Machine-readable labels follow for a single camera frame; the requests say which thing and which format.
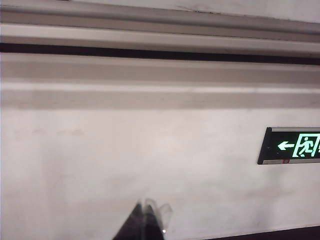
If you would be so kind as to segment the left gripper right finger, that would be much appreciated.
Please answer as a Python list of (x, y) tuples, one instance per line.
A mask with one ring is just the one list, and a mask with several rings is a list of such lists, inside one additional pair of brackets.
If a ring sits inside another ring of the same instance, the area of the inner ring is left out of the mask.
[(144, 201), (143, 239), (165, 240), (173, 209), (169, 203), (157, 205), (151, 198)]

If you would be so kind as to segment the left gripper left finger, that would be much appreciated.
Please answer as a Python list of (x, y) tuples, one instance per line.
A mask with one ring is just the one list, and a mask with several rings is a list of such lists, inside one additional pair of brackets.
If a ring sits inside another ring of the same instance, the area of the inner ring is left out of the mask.
[(113, 240), (139, 240), (143, 221), (143, 207), (139, 201), (124, 221)]

